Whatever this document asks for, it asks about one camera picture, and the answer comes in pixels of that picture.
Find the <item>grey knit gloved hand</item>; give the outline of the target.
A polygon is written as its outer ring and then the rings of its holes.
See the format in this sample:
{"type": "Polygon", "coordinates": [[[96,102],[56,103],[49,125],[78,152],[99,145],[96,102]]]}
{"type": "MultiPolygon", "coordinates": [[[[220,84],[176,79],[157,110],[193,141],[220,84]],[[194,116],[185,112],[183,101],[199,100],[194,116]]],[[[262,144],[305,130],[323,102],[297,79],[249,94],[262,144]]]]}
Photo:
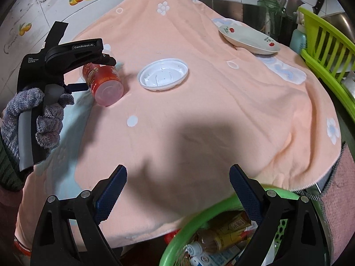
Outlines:
{"type": "MultiPolygon", "coordinates": [[[[1,125],[1,137],[9,160],[19,165],[19,115],[40,105],[44,93],[39,88],[32,88],[16,94],[8,103],[1,125]]],[[[35,141],[47,153],[59,145],[63,128],[64,108],[74,104],[71,94],[62,94],[58,101],[46,106],[44,114],[36,119],[35,141]]]]}

